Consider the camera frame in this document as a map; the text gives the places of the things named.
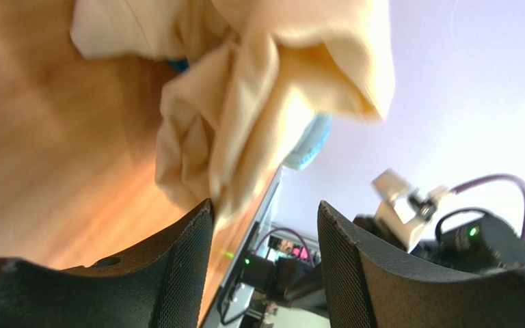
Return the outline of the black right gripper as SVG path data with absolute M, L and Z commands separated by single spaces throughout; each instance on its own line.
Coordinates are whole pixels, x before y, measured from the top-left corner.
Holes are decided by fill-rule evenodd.
M 352 226 L 360 251 L 390 272 L 447 270 L 470 275 L 525 269 L 525 238 L 493 212 L 445 230 L 439 219 L 415 217 L 407 223 L 388 216 L 358 215 Z

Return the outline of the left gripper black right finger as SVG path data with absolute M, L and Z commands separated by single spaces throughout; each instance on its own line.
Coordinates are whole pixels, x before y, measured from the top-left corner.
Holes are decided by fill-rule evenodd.
M 333 327 L 525 327 L 525 269 L 475 275 L 427 262 L 324 201 L 317 224 Z

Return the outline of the blue t shirt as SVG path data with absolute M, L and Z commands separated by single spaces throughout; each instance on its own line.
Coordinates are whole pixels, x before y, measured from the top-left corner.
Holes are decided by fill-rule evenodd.
M 184 72 L 189 68 L 189 62 L 186 58 L 168 59 L 167 62 L 177 72 Z

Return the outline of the beige t shirt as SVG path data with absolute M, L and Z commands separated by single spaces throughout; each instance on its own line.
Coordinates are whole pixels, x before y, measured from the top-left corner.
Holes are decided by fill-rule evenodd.
M 323 111 L 386 118 L 387 1 L 77 1 L 87 59 L 186 59 L 161 94 L 155 181 L 184 210 L 209 198 L 229 226 Z

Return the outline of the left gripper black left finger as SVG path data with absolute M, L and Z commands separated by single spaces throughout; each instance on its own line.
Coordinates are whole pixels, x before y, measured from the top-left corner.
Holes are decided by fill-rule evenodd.
M 0 258 L 0 327 L 197 327 L 213 217 L 204 200 L 92 266 Z

